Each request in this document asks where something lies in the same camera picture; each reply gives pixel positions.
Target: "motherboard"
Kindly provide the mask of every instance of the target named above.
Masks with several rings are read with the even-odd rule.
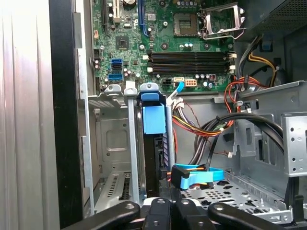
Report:
[[[96,92],[133,81],[156,82],[164,93],[224,91],[233,77],[233,42],[203,39],[204,10],[229,0],[94,0],[93,68]],[[233,11],[211,14],[212,31],[231,28]]]

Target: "blue sata port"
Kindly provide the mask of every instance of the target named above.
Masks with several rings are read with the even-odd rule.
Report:
[[[123,75],[121,73],[110,73],[107,77],[109,80],[123,80]]]
[[[123,59],[112,59],[111,60],[111,65],[122,65],[123,64]]]

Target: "green circuit board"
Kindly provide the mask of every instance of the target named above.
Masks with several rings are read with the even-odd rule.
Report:
[[[99,63],[94,65],[94,75],[96,78],[96,92],[102,92],[109,84],[120,84],[125,88],[126,81],[136,82],[138,88],[145,82],[156,82],[162,92],[172,92],[176,85],[173,82],[165,85],[165,79],[172,81],[174,77],[183,77],[184,79],[195,79],[195,73],[191,74],[172,74],[164,75],[148,73],[147,60],[144,57],[147,55],[147,50],[154,52],[228,52],[233,51],[233,40],[217,39],[204,41],[197,36],[175,36],[174,25],[177,17],[182,17],[183,14],[195,15],[197,20],[197,31],[199,31],[198,20],[199,12],[203,2],[199,0],[185,1],[189,6],[179,6],[177,0],[165,1],[165,6],[159,5],[159,0],[143,0],[144,1],[144,22],[146,28],[151,28],[149,36],[143,34],[139,26],[138,5],[125,5],[123,0],[119,0],[120,19],[109,19],[106,17],[106,24],[102,25],[102,4],[104,0],[93,1],[93,36],[94,36],[94,59],[98,58]],[[229,3],[229,0],[207,0],[206,7],[212,7],[219,4]],[[114,4],[114,0],[106,0],[106,3]],[[219,14],[212,15],[211,21],[213,30],[218,31],[220,28],[232,28],[232,12],[222,11]],[[192,47],[185,47],[185,44],[192,44]],[[110,80],[108,75],[112,69],[110,66],[111,59],[122,59],[123,70],[128,71],[128,76],[123,76],[122,80]],[[194,87],[186,87],[183,92],[221,92],[224,91],[230,82],[230,73],[203,73],[215,74],[216,78],[212,84],[212,88],[204,87],[203,82],[206,79],[197,79],[197,85]]]

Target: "side panel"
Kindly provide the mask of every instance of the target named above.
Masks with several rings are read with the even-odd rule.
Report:
[[[0,229],[58,230],[48,1],[0,9]]]

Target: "screw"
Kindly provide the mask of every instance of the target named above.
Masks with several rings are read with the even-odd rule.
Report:
[[[133,209],[134,206],[132,204],[127,204],[126,209]]]
[[[222,210],[224,209],[223,206],[221,206],[221,205],[219,205],[219,204],[215,205],[214,207],[215,207],[216,210],[218,210],[218,211],[222,211]]]
[[[163,199],[159,199],[158,204],[165,204],[165,201]]]
[[[187,205],[187,204],[189,204],[189,201],[188,200],[182,200],[181,203],[184,204],[184,205]]]

